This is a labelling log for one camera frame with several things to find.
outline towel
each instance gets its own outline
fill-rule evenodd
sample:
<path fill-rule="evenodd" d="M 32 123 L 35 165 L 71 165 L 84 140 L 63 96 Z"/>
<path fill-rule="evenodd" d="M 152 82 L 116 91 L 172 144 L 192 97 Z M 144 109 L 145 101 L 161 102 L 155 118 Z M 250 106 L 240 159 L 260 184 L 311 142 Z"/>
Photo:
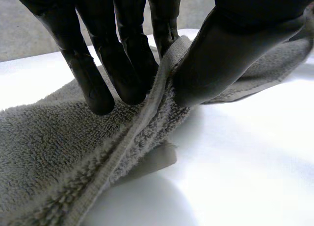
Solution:
<path fill-rule="evenodd" d="M 313 36 L 310 15 L 298 36 L 269 51 L 207 104 L 231 102 L 280 83 L 310 54 Z M 79 225 L 102 191 L 189 116 L 192 108 L 174 103 L 170 75 L 190 44 L 182 36 L 171 46 L 140 105 L 121 102 L 104 75 L 116 100 L 107 116 L 89 111 L 75 80 L 35 104 L 1 111 L 0 225 Z"/>

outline gray wall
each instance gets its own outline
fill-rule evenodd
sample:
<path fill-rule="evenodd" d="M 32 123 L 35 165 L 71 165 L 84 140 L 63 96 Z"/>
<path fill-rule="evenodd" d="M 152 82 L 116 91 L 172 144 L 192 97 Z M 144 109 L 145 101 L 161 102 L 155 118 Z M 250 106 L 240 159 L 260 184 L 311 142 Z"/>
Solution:
<path fill-rule="evenodd" d="M 214 0 L 182 0 L 178 29 L 200 28 Z M 144 31 L 152 33 L 149 5 L 145 8 Z M 81 30 L 91 45 L 87 30 Z M 0 0 L 0 62 L 58 51 L 52 37 L 18 0 Z"/>

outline towel fold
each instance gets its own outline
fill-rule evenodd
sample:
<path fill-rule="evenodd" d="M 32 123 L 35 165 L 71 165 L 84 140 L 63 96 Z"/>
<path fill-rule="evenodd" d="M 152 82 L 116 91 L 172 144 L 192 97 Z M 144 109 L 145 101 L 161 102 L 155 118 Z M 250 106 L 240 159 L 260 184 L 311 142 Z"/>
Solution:
<path fill-rule="evenodd" d="M 207 103 L 234 101 L 280 83 L 313 48 L 312 16 L 299 36 L 272 49 Z M 190 44 L 183 36 L 171 46 L 140 105 L 122 103 L 104 75 L 116 100 L 107 116 L 89 111 L 75 80 L 35 104 L 2 111 L 0 225 L 79 225 L 103 190 L 188 117 L 190 108 L 174 103 L 169 75 Z"/>

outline black robotic finger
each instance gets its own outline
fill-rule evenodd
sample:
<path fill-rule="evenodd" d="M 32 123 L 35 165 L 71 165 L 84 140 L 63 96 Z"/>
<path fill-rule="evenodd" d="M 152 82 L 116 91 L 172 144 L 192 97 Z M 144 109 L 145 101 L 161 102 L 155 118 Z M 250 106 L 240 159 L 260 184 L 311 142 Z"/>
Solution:
<path fill-rule="evenodd" d="M 268 50 L 295 35 L 304 20 L 242 27 L 215 7 L 174 75 L 176 103 L 193 106 L 215 98 Z"/>
<path fill-rule="evenodd" d="M 21 2 L 54 38 L 91 111 L 98 115 L 112 111 L 114 99 L 80 32 L 74 0 L 21 0 Z"/>
<path fill-rule="evenodd" d="M 143 33 L 146 0 L 114 0 L 118 30 L 128 55 L 142 84 L 148 92 L 154 82 L 158 64 Z"/>
<path fill-rule="evenodd" d="M 177 17 L 181 0 L 148 0 L 151 7 L 154 39 L 160 57 L 179 38 Z"/>
<path fill-rule="evenodd" d="M 129 105 L 144 101 L 145 90 L 116 35 L 113 0 L 77 0 L 76 8 L 122 101 Z"/>

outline white surface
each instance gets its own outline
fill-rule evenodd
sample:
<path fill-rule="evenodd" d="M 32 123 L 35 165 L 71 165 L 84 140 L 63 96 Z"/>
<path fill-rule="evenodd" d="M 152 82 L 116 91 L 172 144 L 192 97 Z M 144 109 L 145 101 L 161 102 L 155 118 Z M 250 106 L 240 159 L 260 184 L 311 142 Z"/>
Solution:
<path fill-rule="evenodd" d="M 72 78 L 59 53 L 0 63 L 0 109 Z M 108 190 L 83 225 L 314 225 L 313 91 L 314 66 L 301 66 L 244 100 L 198 107 L 171 135 L 178 162 Z"/>

